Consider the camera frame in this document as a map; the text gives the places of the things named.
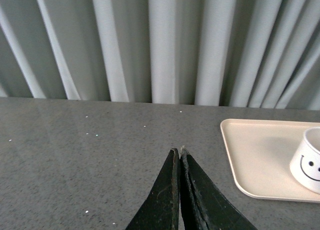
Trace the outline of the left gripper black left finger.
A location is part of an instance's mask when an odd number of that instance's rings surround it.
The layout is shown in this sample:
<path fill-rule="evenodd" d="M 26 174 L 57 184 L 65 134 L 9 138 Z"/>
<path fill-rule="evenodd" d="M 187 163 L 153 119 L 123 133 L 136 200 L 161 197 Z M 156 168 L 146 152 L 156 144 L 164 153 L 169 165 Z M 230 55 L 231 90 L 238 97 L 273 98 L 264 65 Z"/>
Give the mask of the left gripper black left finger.
<path fill-rule="evenodd" d="M 177 230 L 179 227 L 181 164 L 172 148 L 142 206 L 127 230 Z"/>

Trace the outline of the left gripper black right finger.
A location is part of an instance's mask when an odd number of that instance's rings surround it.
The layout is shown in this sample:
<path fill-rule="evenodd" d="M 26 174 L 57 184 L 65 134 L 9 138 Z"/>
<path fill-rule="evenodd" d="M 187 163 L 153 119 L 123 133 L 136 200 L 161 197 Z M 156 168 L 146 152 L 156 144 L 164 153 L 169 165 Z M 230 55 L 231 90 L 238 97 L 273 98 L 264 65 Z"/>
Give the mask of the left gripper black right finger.
<path fill-rule="evenodd" d="M 180 148 L 180 204 L 186 230 L 255 230 L 196 162 Z"/>

